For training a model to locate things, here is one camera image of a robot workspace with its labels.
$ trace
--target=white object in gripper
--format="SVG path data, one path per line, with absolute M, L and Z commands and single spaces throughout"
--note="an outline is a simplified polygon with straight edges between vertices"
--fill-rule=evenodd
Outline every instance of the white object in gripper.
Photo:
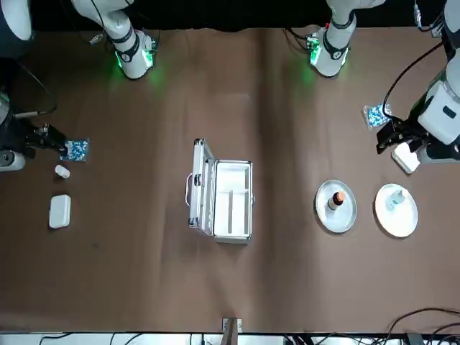
M 55 173 L 57 173 L 62 178 L 68 178 L 70 176 L 70 171 L 64 168 L 62 165 L 56 165 Z
M 51 198 L 50 228 L 59 229 L 70 223 L 70 196 L 57 195 Z

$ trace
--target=open aluminum case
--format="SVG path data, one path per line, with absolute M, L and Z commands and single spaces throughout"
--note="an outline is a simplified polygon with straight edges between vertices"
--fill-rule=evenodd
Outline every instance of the open aluminum case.
M 190 228 L 217 242 L 246 244 L 252 232 L 252 163 L 217 160 L 206 140 L 196 139 L 185 202 L 190 206 Z

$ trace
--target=black background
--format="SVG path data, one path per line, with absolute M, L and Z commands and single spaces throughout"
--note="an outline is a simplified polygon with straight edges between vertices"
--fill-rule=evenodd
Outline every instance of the black background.
M 444 0 L 418 0 L 423 23 L 429 24 L 440 12 Z M 358 27 L 414 26 L 413 0 L 387 0 L 373 9 L 356 12 Z M 63 11 L 67 9 L 67 18 Z M 249 27 L 323 26 L 331 13 L 326 0 L 136 0 L 125 9 L 137 29 L 213 28 L 237 31 Z M 136 15 L 140 12 L 146 20 Z M 31 1 L 32 25 L 36 30 L 70 31 L 98 29 L 80 16 L 70 0 Z

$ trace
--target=round white plate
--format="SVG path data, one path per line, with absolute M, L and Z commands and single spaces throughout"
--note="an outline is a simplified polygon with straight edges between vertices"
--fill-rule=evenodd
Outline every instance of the round white plate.
M 393 209 L 387 206 L 388 197 L 402 189 L 404 188 L 394 183 L 384 185 L 375 198 L 375 213 L 380 225 L 388 234 L 398 238 L 412 234 L 418 220 L 417 205 L 409 192 L 400 205 L 395 205 Z
M 328 206 L 328 200 L 335 192 L 345 193 L 345 199 L 344 203 L 333 211 Z M 320 186 L 316 193 L 315 209 L 321 223 L 336 234 L 349 230 L 357 218 L 357 202 L 353 192 L 339 180 L 329 180 Z

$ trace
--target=small bottle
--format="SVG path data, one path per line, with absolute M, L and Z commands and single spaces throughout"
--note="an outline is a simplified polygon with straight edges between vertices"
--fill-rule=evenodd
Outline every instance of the small bottle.
M 400 205 L 407 198 L 409 192 L 407 189 L 401 189 L 395 191 L 387 199 L 387 205 L 389 208 L 394 208 L 396 205 Z
M 345 193 L 335 192 L 332 198 L 328 200 L 328 206 L 331 210 L 335 211 L 342 203 L 344 203 Z
M 70 176 L 70 171 L 65 169 L 62 165 L 56 165 L 55 173 L 62 178 L 68 178 Z

